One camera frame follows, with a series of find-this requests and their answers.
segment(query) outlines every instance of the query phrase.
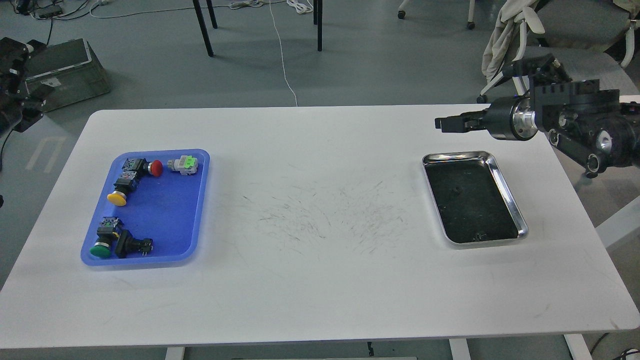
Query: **white table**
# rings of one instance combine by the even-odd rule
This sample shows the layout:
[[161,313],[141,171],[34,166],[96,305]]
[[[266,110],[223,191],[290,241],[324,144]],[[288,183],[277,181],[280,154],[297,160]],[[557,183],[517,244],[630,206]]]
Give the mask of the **white table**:
[[[434,128],[435,117],[481,108],[95,113],[0,292],[0,347],[636,328],[638,311],[543,135],[505,142]],[[84,265],[80,248],[113,159],[189,148],[212,159],[191,259]],[[474,150],[496,157],[528,238],[478,249],[446,242],[420,161]]]

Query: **plastic tray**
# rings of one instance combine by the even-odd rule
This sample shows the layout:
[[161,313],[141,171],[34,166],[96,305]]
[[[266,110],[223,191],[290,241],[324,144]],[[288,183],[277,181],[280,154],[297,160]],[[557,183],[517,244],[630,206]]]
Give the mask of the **plastic tray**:
[[[168,160],[191,155],[198,159],[198,172],[183,176],[166,167]],[[159,177],[145,176],[135,192],[127,196],[125,206],[115,206],[107,200],[113,183],[122,171],[127,158],[160,160],[164,165]],[[109,169],[100,199],[95,207],[80,258],[89,266],[161,264],[188,258],[198,245],[200,215],[209,172],[209,154],[201,149],[126,152],[118,156]],[[89,253],[97,239],[96,230],[102,217],[119,217],[123,228],[136,239],[152,238],[153,251],[146,256],[135,252],[120,259],[112,251],[111,257],[101,259]]]

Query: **black metal leg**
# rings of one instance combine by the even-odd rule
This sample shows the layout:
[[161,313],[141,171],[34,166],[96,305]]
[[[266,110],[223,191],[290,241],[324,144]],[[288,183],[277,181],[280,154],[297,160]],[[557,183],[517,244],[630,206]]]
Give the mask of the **black metal leg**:
[[196,16],[198,17],[198,23],[200,24],[200,31],[202,32],[202,39],[204,40],[204,46],[207,48],[207,54],[209,57],[213,57],[213,49],[211,49],[211,42],[209,41],[209,34],[207,32],[207,26],[204,24],[204,18],[202,17],[202,9],[200,8],[200,0],[193,0],[193,8],[196,10]]
[[211,25],[214,29],[218,28],[218,22],[216,21],[216,14],[213,12],[213,4],[211,0],[207,0],[207,9],[209,10],[209,17],[211,18]]
[[318,7],[318,51],[322,51],[322,0],[315,1]]

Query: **stainless steel tray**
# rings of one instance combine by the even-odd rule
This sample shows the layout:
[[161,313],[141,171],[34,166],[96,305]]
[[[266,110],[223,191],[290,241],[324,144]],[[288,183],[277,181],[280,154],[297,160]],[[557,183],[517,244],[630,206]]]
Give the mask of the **stainless steel tray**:
[[422,159],[448,240],[460,245],[520,239],[529,228],[493,155],[429,154]]

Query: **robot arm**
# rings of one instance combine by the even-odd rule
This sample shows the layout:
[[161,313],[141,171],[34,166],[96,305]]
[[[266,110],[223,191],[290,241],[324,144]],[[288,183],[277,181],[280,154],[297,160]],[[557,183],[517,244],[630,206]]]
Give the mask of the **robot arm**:
[[31,40],[26,44],[2,38],[0,40],[0,137],[9,131],[19,133],[42,118],[42,105],[54,90],[40,85],[30,94],[21,94],[27,62],[44,50],[46,45]]
[[542,131],[588,177],[607,167],[640,165],[640,104],[620,104],[619,90],[600,90],[597,79],[573,81],[551,54],[514,61],[503,74],[529,76],[530,94],[437,118],[436,128],[443,133],[488,130],[496,139],[521,141]]

